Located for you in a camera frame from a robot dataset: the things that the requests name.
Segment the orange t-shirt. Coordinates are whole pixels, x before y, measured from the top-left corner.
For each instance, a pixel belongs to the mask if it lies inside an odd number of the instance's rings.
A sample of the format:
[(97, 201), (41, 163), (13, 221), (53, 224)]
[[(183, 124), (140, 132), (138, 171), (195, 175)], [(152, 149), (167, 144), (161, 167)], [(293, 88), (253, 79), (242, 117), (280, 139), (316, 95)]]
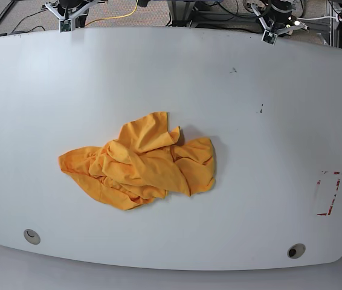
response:
[(164, 199), (169, 192), (192, 196), (215, 183), (211, 139), (180, 145), (180, 127), (169, 130), (168, 114), (153, 112), (121, 127), (103, 147), (82, 147), (58, 158), (61, 171), (91, 198), (119, 210)]

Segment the red tape rectangle marking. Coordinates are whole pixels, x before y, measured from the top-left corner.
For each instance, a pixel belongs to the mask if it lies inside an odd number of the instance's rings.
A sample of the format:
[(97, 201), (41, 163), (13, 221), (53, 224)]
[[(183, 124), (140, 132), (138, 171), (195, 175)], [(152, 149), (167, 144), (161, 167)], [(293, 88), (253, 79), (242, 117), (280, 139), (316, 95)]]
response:
[(340, 181), (341, 172), (321, 172), (315, 191), (314, 213), (317, 216), (329, 216), (332, 213)]

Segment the left table grommet hole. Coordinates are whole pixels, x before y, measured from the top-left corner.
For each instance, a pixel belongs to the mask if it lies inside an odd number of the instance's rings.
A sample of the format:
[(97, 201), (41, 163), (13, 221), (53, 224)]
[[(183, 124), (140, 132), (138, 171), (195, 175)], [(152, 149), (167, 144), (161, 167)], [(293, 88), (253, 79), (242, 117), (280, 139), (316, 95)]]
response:
[(32, 245), (40, 244), (40, 236), (34, 230), (24, 230), (24, 238), (27, 242), (29, 242)]

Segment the table grommet hole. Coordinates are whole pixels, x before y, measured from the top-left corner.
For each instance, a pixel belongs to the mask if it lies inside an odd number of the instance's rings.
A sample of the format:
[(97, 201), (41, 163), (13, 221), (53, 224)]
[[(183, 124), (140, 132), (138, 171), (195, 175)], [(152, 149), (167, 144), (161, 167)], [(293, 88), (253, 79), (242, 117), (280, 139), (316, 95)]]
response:
[(24, 238), (27, 242), (29, 242), (32, 245), (40, 244), (40, 236), (34, 230), (24, 230)]
[(306, 247), (302, 243), (297, 243), (293, 245), (288, 251), (287, 251), (287, 256), (290, 259), (298, 259), (301, 257), (306, 251)]

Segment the right table grommet hole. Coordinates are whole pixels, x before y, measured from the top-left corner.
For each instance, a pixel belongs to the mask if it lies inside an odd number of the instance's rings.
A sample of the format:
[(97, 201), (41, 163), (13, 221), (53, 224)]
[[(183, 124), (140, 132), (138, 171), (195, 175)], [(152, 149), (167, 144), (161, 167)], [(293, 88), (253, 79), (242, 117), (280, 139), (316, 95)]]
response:
[(287, 256), (290, 259), (298, 259), (301, 257), (306, 251), (306, 247), (302, 243), (297, 243), (293, 245), (288, 251), (287, 251)]

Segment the aluminium frame rail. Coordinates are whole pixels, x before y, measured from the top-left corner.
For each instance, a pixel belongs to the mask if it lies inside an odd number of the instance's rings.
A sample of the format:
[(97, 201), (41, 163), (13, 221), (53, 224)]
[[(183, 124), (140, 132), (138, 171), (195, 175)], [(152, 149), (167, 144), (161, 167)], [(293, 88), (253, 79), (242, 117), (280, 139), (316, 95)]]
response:
[[(223, 1), (167, 1), (169, 9), (168, 26), (189, 28), (211, 28), (215, 30), (241, 31), (253, 34), (263, 34), (263, 28), (256, 15), (246, 2), (254, 2), (263, 7), (261, 1), (231, 1), (235, 5), (232, 11)], [(306, 18), (305, 1), (300, 1), (300, 11), (296, 12), (292, 1), (292, 14), (311, 28), (325, 31), (331, 27), (337, 17), (331, 13), (323, 16)]]

